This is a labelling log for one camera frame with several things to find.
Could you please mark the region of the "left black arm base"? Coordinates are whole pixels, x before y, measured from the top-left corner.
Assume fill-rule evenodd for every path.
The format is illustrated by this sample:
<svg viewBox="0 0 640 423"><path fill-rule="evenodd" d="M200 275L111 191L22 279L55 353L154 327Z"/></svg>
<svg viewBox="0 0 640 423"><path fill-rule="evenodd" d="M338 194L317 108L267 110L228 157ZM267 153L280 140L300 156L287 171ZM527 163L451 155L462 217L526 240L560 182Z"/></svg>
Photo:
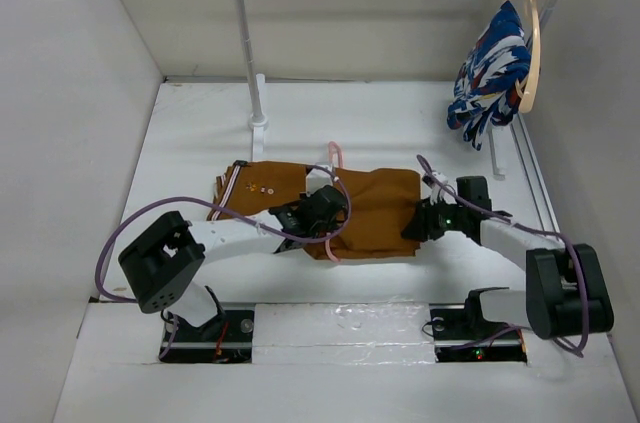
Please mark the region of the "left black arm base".
<svg viewBox="0 0 640 423"><path fill-rule="evenodd" d="M254 306L231 306L224 317L196 328L167 311L159 360L169 364L245 364L252 361Z"/></svg>

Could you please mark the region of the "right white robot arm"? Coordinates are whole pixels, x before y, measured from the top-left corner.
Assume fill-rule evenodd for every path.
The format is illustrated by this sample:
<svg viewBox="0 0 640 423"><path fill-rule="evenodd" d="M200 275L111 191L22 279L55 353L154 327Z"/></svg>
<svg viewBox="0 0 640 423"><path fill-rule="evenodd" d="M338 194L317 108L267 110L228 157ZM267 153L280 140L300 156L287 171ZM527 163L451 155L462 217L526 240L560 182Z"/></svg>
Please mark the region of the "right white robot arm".
<svg viewBox="0 0 640 423"><path fill-rule="evenodd" d="M613 307L592 246L572 244L560 233L530 228L495 211L483 177L460 177L454 188L434 176L423 180L431 194L416 204L403 238L424 243L458 232L524 273L521 290L469 292L462 312L468 333L483 337L501 324L559 343L578 337L584 347L590 335L613 328Z"/></svg>

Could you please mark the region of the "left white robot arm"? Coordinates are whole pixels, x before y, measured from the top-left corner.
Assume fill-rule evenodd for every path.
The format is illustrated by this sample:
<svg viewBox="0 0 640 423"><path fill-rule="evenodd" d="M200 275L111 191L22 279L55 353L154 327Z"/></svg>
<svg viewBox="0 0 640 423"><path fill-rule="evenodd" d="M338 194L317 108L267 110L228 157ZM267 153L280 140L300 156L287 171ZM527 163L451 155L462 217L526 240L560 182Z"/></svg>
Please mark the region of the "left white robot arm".
<svg viewBox="0 0 640 423"><path fill-rule="evenodd" d="M297 251L340 230L349 210L349 198L326 185L292 203L238 219L191 223L170 211L122 250L118 262L143 313L166 313L175 329L212 341L228 317L213 290L194 282L202 266Z"/></svg>

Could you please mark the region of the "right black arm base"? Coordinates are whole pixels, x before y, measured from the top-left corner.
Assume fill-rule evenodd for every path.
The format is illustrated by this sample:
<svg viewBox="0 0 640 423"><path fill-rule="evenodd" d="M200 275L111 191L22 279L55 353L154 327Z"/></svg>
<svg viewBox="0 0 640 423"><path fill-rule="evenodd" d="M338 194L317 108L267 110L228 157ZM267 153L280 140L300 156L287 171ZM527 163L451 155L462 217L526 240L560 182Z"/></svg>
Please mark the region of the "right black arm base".
<svg viewBox="0 0 640 423"><path fill-rule="evenodd" d="M429 304L421 332L432 339L437 363L528 361L521 331L482 315L480 295L489 290L498 287L471 290L463 303Z"/></svg>

